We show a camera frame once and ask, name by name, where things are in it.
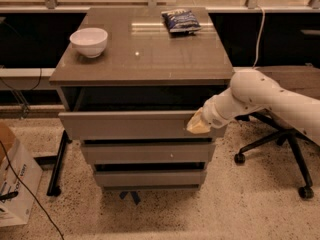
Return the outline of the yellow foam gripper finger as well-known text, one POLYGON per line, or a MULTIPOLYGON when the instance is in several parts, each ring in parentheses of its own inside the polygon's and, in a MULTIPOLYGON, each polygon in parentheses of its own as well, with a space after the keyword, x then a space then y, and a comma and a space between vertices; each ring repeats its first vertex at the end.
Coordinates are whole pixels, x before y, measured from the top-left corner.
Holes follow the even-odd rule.
POLYGON ((211 118, 203 108, 199 108, 187 123, 187 130, 193 134, 209 133, 211 118))

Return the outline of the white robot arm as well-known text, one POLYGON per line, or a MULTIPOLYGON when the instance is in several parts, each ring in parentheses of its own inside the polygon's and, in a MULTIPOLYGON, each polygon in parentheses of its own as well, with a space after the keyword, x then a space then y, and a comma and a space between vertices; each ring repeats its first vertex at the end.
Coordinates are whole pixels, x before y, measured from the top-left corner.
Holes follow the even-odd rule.
POLYGON ((193 134, 226 126, 235 117, 262 109, 320 144, 320 101, 282 88, 255 69, 237 71, 228 89, 205 101, 187 124, 193 134))

